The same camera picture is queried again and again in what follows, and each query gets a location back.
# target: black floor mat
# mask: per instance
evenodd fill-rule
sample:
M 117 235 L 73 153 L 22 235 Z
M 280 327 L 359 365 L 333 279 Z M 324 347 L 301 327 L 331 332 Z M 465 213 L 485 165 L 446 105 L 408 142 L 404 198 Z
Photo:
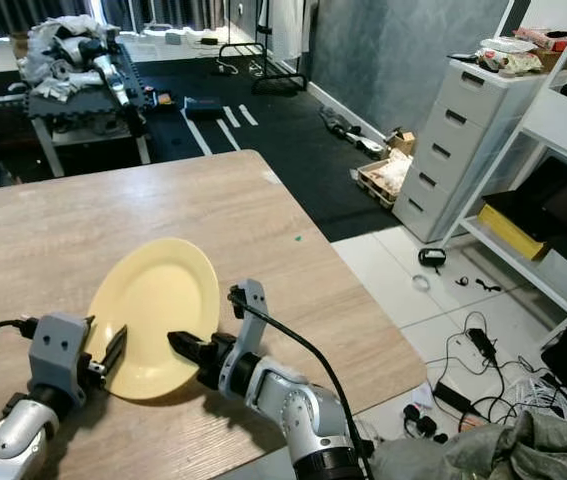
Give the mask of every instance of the black floor mat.
M 337 241 L 370 231 L 398 225 L 398 220 L 366 193 L 350 177 L 349 170 L 370 163 L 368 157 L 351 144 L 330 134 L 318 115 L 320 103 L 306 92 L 281 89 L 289 80 L 278 80 L 277 94 L 252 95 L 254 80 L 247 71 L 249 59 L 227 59 L 240 69 L 239 75 L 212 75 L 215 59 L 138 63 L 144 82 L 157 89 L 168 89 L 180 108 L 184 96 L 219 97 L 230 106 L 241 123 L 233 128 L 225 123 L 243 149 L 258 151 L 294 198 L 308 213 L 329 241 Z M 238 106 L 244 104 L 258 121 L 250 126 Z M 202 155 L 178 109 L 147 114 L 152 140 L 148 142 L 154 162 Z M 213 153 L 233 148 L 216 121 L 197 121 L 201 134 Z M 63 147 L 59 156 L 68 175 L 111 170 L 138 165 L 132 141 L 101 142 L 88 146 Z M 23 181 L 51 178 L 40 151 L 1 154 L 13 175 Z

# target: drawer handle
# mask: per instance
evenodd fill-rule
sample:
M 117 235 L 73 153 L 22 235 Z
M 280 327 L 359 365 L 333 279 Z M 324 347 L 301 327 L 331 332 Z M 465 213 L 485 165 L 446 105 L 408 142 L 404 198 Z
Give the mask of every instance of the drawer handle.
M 412 205 L 414 208 L 416 208 L 419 211 L 419 213 L 423 213 L 423 209 L 421 208 L 421 206 L 418 203 L 416 203 L 411 198 L 408 198 L 407 201 L 410 205 Z
M 424 173 L 419 173 L 419 180 L 421 180 L 421 182 L 423 182 L 425 186 L 430 190 L 436 187 L 436 182 L 427 175 L 425 175 Z
M 451 123 L 454 123 L 456 125 L 465 125 L 465 122 L 467 121 L 465 117 L 459 115 L 456 112 L 453 112 L 452 110 L 445 111 L 445 118 L 447 118 Z
M 450 156 L 452 155 L 450 152 L 448 152 L 447 150 L 445 150 L 443 147 L 441 147 L 440 145 L 437 145 L 436 143 L 432 144 L 432 150 L 434 150 L 434 153 L 438 153 L 439 155 L 441 155 L 442 157 L 445 157 L 445 160 L 447 160 L 448 158 L 450 158 Z
M 477 88 L 481 88 L 485 83 L 485 80 L 483 80 L 481 77 L 477 77 L 476 75 L 472 75 L 468 72 L 463 72 L 461 74 L 461 80 Z

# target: wooden pallet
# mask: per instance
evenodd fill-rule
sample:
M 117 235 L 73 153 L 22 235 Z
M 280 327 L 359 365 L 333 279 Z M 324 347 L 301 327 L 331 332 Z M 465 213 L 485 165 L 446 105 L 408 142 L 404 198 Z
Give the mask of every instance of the wooden pallet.
M 383 208 L 391 210 L 396 201 L 396 197 L 387 191 L 372 175 L 372 172 L 384 167 L 388 162 L 389 160 L 381 160 L 358 168 L 356 184 L 367 191 L 370 197 L 376 198 Z

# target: yellow plate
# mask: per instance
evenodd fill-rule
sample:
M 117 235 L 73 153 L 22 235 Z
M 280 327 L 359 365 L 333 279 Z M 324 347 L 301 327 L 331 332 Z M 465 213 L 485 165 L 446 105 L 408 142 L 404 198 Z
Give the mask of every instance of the yellow plate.
M 209 341 L 219 323 L 219 286 L 205 254 L 185 240 L 162 238 L 135 250 L 107 275 L 96 292 L 86 351 L 97 361 L 116 332 L 127 325 L 122 361 L 106 388 L 119 397 L 144 400 L 187 382 L 196 365 L 172 350 L 167 333 L 185 330 Z

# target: wooden table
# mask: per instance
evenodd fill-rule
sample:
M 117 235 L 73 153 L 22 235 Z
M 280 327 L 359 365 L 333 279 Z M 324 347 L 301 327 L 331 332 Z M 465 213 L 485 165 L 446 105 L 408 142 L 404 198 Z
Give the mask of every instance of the wooden table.
M 0 188 L 0 320 L 84 315 L 112 266 L 166 236 L 198 245 L 216 269 L 220 328 L 240 321 L 225 295 L 261 281 L 271 314 L 314 342 L 360 412 L 425 380 L 398 329 L 253 151 Z M 266 350 L 330 385 L 320 364 L 272 328 Z M 29 378 L 29 341 L 0 330 L 0 410 Z M 210 478 L 284 445 L 277 428 L 195 381 L 130 403 L 105 393 L 72 414 L 40 478 Z

